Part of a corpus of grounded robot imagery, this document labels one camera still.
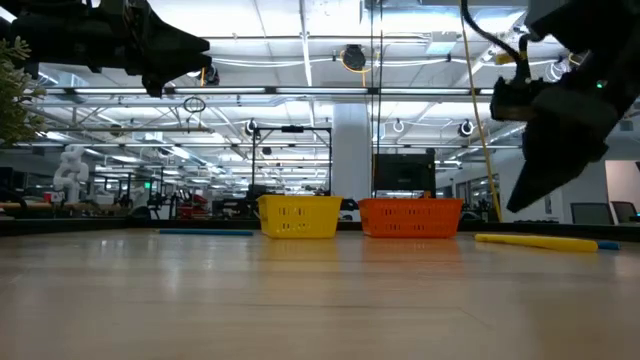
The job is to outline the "black aluminium rig frame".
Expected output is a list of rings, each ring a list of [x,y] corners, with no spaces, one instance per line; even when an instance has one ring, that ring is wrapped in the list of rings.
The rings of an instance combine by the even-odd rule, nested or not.
[[[129,218],[0,220],[0,237],[128,228],[259,230],[258,220],[142,220]],[[461,222],[459,232],[522,233],[640,243],[640,226],[571,225],[541,222]]]

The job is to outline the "red equipment cart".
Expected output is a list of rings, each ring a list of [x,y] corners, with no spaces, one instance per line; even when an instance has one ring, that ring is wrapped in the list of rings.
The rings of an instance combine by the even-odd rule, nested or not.
[[[201,195],[185,193],[176,202],[179,220],[204,219],[209,215],[208,200]]]

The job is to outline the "yellow pen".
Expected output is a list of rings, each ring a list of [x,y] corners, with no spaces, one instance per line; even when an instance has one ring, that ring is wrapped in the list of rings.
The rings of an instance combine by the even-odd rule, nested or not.
[[[476,234],[474,239],[476,242],[535,247],[564,252],[593,253],[599,249],[598,244],[593,240],[564,237],[513,234]]]

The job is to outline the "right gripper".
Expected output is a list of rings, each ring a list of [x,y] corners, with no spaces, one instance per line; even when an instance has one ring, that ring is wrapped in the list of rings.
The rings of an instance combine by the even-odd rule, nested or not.
[[[524,165],[506,208],[517,213],[581,175],[640,97],[640,29],[597,41],[581,65],[534,98]]]

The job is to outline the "white building column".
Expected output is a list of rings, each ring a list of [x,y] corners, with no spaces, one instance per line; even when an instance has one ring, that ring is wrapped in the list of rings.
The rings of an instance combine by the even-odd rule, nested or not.
[[[355,203],[370,198],[372,134],[365,104],[333,106],[332,142],[332,194]]]

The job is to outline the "black monitor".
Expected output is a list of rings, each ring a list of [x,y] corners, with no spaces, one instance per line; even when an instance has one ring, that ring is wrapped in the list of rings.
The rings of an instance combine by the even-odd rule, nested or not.
[[[376,154],[374,191],[422,191],[436,197],[435,153]]]

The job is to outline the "potted green plant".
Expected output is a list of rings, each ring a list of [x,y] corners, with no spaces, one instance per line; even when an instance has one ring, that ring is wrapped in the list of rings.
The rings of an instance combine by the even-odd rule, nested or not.
[[[25,71],[31,49],[25,40],[0,40],[0,148],[31,141],[44,129],[44,118],[27,107],[46,95]]]

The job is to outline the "ceiling light bar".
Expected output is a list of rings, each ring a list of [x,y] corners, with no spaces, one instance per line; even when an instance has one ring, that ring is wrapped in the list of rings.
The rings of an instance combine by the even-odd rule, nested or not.
[[[145,88],[116,87],[50,87],[48,95],[147,95]],[[492,88],[364,88],[364,87],[165,87],[163,95],[434,95],[453,96],[471,95],[489,96]]]

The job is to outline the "orange plastic basket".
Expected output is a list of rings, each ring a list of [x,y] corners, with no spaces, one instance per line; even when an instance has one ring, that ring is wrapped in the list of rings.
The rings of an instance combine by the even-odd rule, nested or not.
[[[358,202],[363,232],[377,238],[451,238],[461,199],[369,198]]]

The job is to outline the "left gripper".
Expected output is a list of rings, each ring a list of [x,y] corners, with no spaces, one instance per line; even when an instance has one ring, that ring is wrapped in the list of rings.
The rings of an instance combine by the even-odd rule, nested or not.
[[[151,48],[159,51],[204,53],[207,40],[164,22],[147,0],[84,0],[89,29],[85,65],[93,73],[104,67],[124,69],[142,77],[147,94],[161,97],[163,83],[211,64],[204,54],[162,56],[151,60]]]

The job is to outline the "black frame rack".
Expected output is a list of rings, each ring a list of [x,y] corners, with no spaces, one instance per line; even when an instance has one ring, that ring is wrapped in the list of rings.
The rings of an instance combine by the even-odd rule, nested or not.
[[[267,144],[266,139],[273,133],[280,132],[283,134],[300,134],[304,132],[311,132],[314,137],[314,142],[309,144],[303,143],[271,143]],[[257,149],[258,148],[313,148],[317,149],[317,141],[320,141],[324,147],[328,149],[328,157],[326,159],[309,158],[309,159],[261,159],[258,160]],[[326,181],[322,187],[317,189],[318,192],[324,196],[330,196],[332,194],[332,173],[333,173],[333,136],[330,128],[320,128],[312,126],[300,126],[300,125],[286,125],[280,127],[258,127],[255,126],[252,133],[251,144],[251,187],[256,185],[256,171],[258,169],[280,169],[280,168],[326,168]]]

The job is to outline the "yellow plastic basket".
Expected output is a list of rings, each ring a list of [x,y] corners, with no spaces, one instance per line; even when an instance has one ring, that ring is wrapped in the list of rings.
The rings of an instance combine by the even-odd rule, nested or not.
[[[258,198],[261,231],[274,239],[333,238],[342,197],[263,195]]]

